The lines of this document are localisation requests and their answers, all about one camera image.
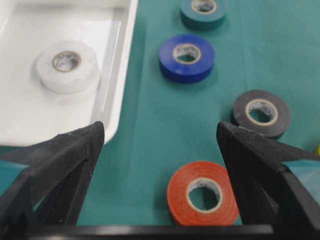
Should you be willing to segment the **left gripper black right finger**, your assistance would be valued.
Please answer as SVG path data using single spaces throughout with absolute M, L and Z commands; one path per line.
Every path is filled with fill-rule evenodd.
M 286 163 L 319 163 L 315 153 L 221 121 L 216 127 L 243 233 L 264 239 L 317 240 L 320 205 Z

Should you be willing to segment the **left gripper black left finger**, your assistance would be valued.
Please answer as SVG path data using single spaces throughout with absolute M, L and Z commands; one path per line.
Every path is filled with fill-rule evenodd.
M 3 166 L 21 167 L 0 196 L 1 239 L 34 225 L 75 225 L 104 142 L 97 121 L 1 154 Z

